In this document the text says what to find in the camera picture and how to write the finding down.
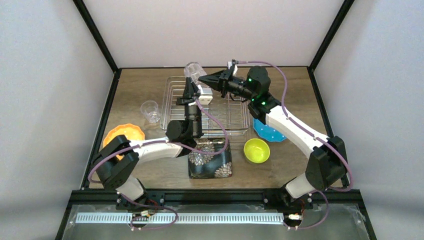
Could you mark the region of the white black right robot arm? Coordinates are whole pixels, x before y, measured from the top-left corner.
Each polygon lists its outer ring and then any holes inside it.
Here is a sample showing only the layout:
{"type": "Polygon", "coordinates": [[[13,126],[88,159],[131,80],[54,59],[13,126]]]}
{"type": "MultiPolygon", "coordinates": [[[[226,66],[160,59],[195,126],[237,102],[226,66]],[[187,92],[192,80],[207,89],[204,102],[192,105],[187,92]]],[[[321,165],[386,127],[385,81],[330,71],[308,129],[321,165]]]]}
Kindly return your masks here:
{"type": "Polygon", "coordinates": [[[251,67],[244,81],[234,75],[235,68],[232,65],[198,80],[222,96],[231,93],[247,100],[254,119],[283,134],[308,157],[305,172],[282,187],[286,196],[294,200],[323,192],[332,189],[333,183],[343,176],[352,174],[344,141],[338,136],[321,134],[290,113],[284,100],[270,93],[271,78],[264,66],[251,67]]]}

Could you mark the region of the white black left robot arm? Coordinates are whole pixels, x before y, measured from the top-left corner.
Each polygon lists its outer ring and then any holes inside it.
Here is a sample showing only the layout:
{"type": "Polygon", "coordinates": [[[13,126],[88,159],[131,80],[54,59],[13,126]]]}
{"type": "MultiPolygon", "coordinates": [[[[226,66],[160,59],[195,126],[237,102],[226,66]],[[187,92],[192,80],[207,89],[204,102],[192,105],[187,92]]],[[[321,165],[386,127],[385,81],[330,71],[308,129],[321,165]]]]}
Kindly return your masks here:
{"type": "Polygon", "coordinates": [[[114,137],[93,157],[88,181],[115,190],[132,201],[145,198],[145,187],[132,175],[137,164],[186,156],[204,135],[201,106],[197,104],[200,89],[191,77],[186,77],[183,95],[176,101],[184,107],[184,119],[170,121],[162,138],[129,140],[123,134],[114,137]]]}

